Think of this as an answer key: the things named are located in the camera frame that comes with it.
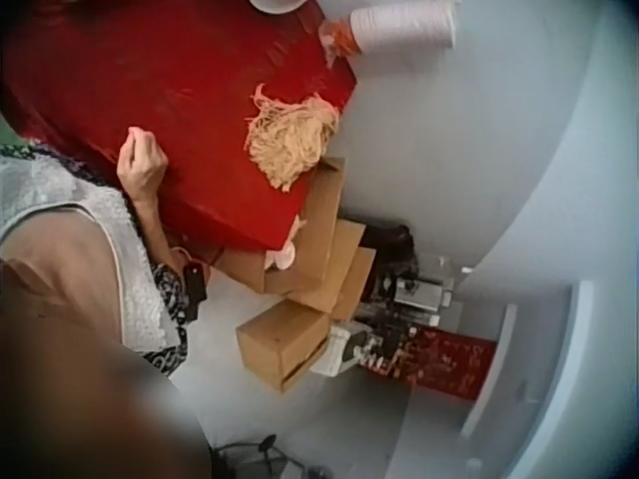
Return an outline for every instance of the red tablecloth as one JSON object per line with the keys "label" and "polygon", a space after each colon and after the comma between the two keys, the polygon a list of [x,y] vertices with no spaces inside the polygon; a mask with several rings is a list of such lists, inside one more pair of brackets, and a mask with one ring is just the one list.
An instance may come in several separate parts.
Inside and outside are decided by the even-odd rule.
{"label": "red tablecloth", "polygon": [[[55,3],[55,0],[40,0]],[[279,248],[309,175],[288,194],[244,151],[256,85],[287,102],[314,92],[343,108],[345,62],[325,66],[315,1],[270,16],[248,0],[88,0],[40,8],[5,40],[3,113],[25,136],[79,156],[115,181],[131,125],[170,159],[163,222],[211,245]]]}

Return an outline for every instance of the plate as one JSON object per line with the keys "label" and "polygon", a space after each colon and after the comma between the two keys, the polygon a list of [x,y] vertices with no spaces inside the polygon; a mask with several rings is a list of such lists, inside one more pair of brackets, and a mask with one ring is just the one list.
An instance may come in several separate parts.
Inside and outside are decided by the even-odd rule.
{"label": "plate", "polygon": [[249,0],[251,4],[258,10],[271,15],[283,15],[285,13],[293,12],[307,0]]}

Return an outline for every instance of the hand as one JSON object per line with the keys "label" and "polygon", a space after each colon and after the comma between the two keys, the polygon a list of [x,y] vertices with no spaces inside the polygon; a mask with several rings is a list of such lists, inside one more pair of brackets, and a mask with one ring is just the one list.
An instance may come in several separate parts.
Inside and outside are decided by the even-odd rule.
{"label": "hand", "polygon": [[156,137],[151,132],[132,127],[120,149],[118,178],[134,205],[154,205],[158,188],[168,164]]}

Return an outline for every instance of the white lace top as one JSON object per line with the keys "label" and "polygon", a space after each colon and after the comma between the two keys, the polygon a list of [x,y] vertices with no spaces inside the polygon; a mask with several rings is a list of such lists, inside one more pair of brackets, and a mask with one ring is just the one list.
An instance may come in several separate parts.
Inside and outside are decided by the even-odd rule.
{"label": "white lace top", "polygon": [[101,227],[113,252],[123,344],[138,352],[179,344],[119,192],[80,180],[48,157],[36,156],[35,161],[0,157],[0,205],[0,243],[31,215],[59,208],[86,212]]}

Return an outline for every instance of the clutter pile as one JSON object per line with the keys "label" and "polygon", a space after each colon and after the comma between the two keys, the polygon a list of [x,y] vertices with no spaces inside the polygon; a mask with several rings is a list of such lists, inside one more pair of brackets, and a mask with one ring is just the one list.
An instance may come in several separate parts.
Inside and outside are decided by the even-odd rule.
{"label": "clutter pile", "polygon": [[279,392],[322,358],[331,325],[352,319],[372,267],[375,251],[359,246],[365,226],[337,218],[344,163],[323,158],[315,168],[290,267],[279,269],[268,251],[228,248],[216,263],[254,291],[284,297],[237,329],[245,367]]}

